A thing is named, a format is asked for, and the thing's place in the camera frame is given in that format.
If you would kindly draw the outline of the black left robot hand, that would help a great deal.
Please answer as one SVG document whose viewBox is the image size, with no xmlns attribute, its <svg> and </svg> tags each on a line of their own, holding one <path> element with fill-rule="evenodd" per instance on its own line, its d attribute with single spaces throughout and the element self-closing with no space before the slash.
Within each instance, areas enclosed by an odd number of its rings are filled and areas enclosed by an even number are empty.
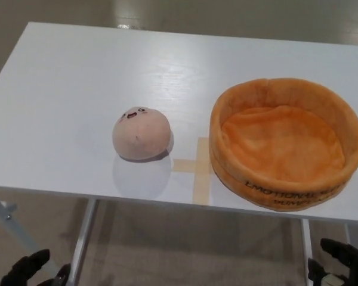
<svg viewBox="0 0 358 286">
<path fill-rule="evenodd" d="M 2 277 L 0 286 L 27 286 L 30 280 L 39 270 L 42 269 L 50 259 L 50 250 L 39 250 L 30 256 L 24 256 L 18 260 L 11 270 Z M 38 286 L 65 286 L 69 280 L 71 264 L 63 265 L 53 278 L 47 279 Z"/>
</svg>

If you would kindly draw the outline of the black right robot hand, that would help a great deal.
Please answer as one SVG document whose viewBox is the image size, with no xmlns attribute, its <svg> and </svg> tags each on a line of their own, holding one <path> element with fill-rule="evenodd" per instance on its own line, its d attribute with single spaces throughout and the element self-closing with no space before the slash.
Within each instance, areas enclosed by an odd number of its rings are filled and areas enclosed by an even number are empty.
<svg viewBox="0 0 358 286">
<path fill-rule="evenodd" d="M 329 238 L 320 240 L 322 250 L 349 269 L 348 277 L 325 271 L 324 267 L 308 258 L 307 278 L 314 286 L 358 286 L 358 249 Z"/>
</svg>

